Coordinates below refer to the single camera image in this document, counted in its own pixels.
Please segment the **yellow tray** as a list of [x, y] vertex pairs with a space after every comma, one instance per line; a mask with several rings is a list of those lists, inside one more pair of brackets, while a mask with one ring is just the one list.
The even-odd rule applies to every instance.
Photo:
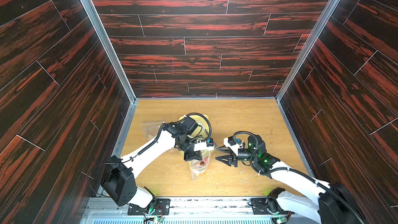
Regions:
[[216, 145], [212, 137], [212, 127], [210, 124], [209, 116], [206, 114], [199, 113], [189, 113], [178, 118], [178, 121], [188, 125], [189, 132], [188, 143], [192, 150], [184, 153], [184, 157], [190, 160], [199, 160], [199, 158], [194, 158], [194, 155], [200, 154], [203, 150], [210, 151], [211, 154], [214, 153]]

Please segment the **clear resealable bag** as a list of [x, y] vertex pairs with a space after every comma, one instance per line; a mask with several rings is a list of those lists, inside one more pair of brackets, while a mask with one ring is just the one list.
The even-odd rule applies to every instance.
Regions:
[[199, 175], [203, 174], [209, 167], [211, 153], [208, 150], [201, 151], [202, 160], [192, 160], [189, 162], [191, 176], [196, 180]]
[[144, 140], [149, 141], [156, 137], [162, 124], [162, 121], [143, 121], [141, 123], [141, 128]]

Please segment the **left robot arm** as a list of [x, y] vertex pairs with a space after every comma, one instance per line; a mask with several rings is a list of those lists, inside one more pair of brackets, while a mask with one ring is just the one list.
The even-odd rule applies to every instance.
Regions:
[[118, 158], [110, 157], [105, 163], [101, 187], [117, 206], [133, 204], [143, 209], [154, 205], [155, 195], [146, 188], [136, 185], [136, 178], [157, 157], [177, 148], [183, 152], [183, 159], [201, 161], [204, 150], [215, 148], [212, 128], [208, 116], [189, 113], [176, 122], [162, 123], [150, 141], [139, 149]]

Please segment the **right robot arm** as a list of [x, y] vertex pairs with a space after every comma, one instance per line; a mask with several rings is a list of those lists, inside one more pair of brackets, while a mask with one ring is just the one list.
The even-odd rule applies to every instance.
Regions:
[[277, 187], [262, 202], [250, 200], [249, 205], [256, 211], [279, 215], [276, 224], [286, 223], [292, 214], [299, 214], [319, 224], [363, 224], [365, 222], [356, 200], [342, 184], [331, 184], [293, 169], [266, 150], [265, 142], [259, 135], [245, 132], [247, 141], [238, 138], [238, 131], [225, 138], [217, 150], [224, 155], [217, 161], [229, 167], [238, 162], [250, 166], [259, 176], [266, 176], [298, 191], [295, 195]]

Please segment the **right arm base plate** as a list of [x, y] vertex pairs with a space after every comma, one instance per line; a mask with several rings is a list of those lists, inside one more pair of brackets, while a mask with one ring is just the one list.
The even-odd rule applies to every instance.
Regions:
[[291, 215], [290, 211], [284, 211], [276, 200], [265, 198], [251, 198], [247, 204], [252, 208], [254, 215]]

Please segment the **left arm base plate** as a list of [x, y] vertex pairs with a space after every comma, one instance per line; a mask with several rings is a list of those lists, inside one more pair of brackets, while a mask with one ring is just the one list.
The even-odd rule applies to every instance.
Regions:
[[155, 198], [148, 206], [142, 208], [136, 204], [129, 203], [128, 216], [138, 215], [154, 215], [164, 216], [169, 215], [171, 199], [168, 198]]

